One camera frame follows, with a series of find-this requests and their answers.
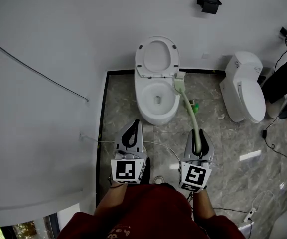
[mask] red shirt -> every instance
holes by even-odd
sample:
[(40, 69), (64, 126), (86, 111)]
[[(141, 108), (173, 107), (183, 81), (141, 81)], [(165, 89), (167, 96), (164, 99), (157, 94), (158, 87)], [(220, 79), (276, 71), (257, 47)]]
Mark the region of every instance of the red shirt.
[(213, 216), (199, 226), (191, 214), (187, 199), (173, 189), (160, 185), (134, 186), (127, 189), (116, 217), (78, 212), (58, 239), (244, 239), (225, 216)]

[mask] gray tile floor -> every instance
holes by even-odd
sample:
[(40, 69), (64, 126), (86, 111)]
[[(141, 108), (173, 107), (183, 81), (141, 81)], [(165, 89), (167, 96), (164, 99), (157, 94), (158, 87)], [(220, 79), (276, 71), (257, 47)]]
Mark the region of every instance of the gray tile floor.
[[(200, 128), (204, 129), (215, 145), (214, 164), (208, 181), (208, 193), (214, 207), (247, 211), (253, 199), (255, 208), (261, 205), (252, 216), (251, 238), (268, 238), (275, 219), (287, 209), (287, 159), (268, 149), (260, 132), (273, 120), (265, 118), (259, 124), (247, 121), (234, 123), (230, 120), (219, 88), (224, 76), (211, 74), (187, 74), (186, 93), (189, 99), (200, 104), (196, 115)], [(184, 108), (183, 100), (174, 119), (163, 126), (153, 126), (140, 115), (136, 104), (133, 75), (110, 76), (103, 124), (103, 141), (114, 141), (115, 133), (126, 123), (140, 119), (143, 123), (143, 136), (146, 141), (154, 141), (171, 147), (179, 157), (183, 156), (185, 144), (192, 123)], [(268, 130), (267, 142), (274, 143), (276, 150), (287, 154), (287, 120), (277, 120)], [(161, 175), (174, 187), (178, 185), (178, 171), (170, 169), (177, 159), (165, 147), (145, 144), (151, 160), (151, 180)], [(261, 150), (260, 156), (239, 161), (239, 156)], [(113, 144), (103, 143), (100, 161), (100, 198), (109, 188), (111, 173), (110, 159), (113, 158)], [(188, 196), (189, 192), (178, 189)], [(226, 215), (243, 226), (243, 213), (217, 210), (218, 215)]]

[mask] smart toilet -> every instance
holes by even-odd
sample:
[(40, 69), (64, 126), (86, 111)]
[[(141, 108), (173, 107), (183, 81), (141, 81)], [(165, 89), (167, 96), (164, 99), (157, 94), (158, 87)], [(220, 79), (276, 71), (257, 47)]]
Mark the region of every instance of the smart toilet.
[(151, 37), (138, 46), (135, 61), (136, 99), (142, 117), (153, 125), (169, 122), (180, 100), (173, 86), (180, 65), (176, 45), (165, 37)]
[(257, 83), (262, 67), (256, 55), (245, 51), (236, 52), (228, 63), (220, 89), (232, 121), (259, 123), (263, 120), (265, 100)]

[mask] toilet paper holder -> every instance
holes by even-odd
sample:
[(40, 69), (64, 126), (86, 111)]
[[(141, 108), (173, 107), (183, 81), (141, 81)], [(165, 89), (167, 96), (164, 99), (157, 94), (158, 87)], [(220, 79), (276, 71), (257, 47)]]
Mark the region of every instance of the toilet paper holder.
[(201, 6), (202, 12), (210, 14), (216, 14), (219, 5), (222, 5), (219, 0), (197, 0), (197, 4)]

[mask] toilet lid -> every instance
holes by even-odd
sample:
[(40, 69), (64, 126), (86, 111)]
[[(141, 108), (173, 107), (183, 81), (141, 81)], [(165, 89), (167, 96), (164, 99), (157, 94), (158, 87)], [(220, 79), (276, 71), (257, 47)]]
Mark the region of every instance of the toilet lid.
[(242, 80), (238, 83), (238, 88), (245, 115), (256, 122), (263, 120), (265, 101), (260, 85), (255, 81)]
[(135, 61), (141, 77), (169, 78), (179, 70), (180, 56), (170, 39), (155, 36), (139, 45)]

